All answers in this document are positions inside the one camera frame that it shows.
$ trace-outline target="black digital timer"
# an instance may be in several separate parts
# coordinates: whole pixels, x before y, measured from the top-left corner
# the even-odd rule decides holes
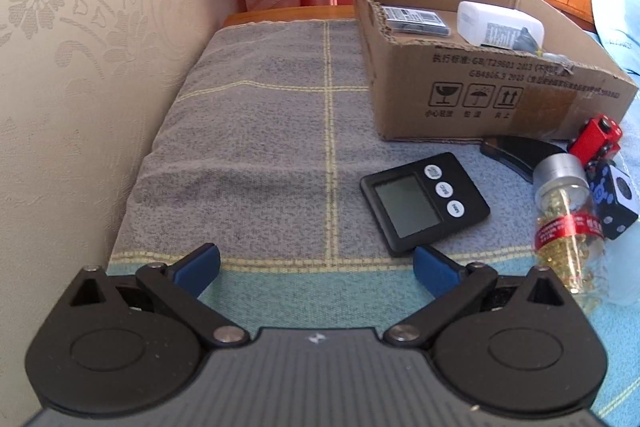
[[[485,219],[489,205],[452,153],[364,176],[360,188],[393,256]]]

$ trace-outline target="barcode label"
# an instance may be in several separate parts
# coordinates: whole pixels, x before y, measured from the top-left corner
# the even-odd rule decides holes
[[[385,6],[385,15],[389,20],[402,21],[402,22],[417,22],[423,24],[430,24],[434,26],[441,26],[446,28],[447,25],[442,22],[442,19],[434,12],[415,10],[410,8],[395,8],[392,6]]]
[[[520,28],[512,28],[511,26],[503,26],[502,24],[489,22],[486,25],[486,33],[482,44],[512,50],[513,43],[521,31]]]

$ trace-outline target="bedspread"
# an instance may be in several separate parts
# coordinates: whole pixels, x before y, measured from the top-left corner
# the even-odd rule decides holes
[[[636,178],[639,104],[623,121],[619,157]],[[431,296],[410,259],[386,253],[358,182],[445,151],[460,160],[492,214],[437,247],[462,264],[526,273],[532,187],[477,144],[380,140],[354,21],[224,28],[188,74],[143,161],[110,273],[171,263],[210,241],[223,269],[201,298],[248,330],[384,330]],[[611,426],[638,427],[640,313],[601,305],[590,319],[609,353],[594,411]]]

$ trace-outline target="red toy car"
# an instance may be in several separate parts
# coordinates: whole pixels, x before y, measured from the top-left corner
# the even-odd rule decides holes
[[[567,152],[577,156],[585,169],[591,162],[610,160],[620,150],[622,129],[608,116],[597,115],[588,120],[580,129],[580,134],[567,147]]]

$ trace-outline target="triangular hole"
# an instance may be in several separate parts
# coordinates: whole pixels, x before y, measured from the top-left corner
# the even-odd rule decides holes
[[[536,285],[533,286],[527,301],[546,304],[547,306],[562,306],[564,304],[562,297],[558,295],[558,292],[548,279],[538,279],[536,281]]]
[[[71,305],[86,306],[87,304],[99,304],[104,301],[104,295],[102,295],[95,279],[86,279],[82,282],[78,293],[71,301]]]

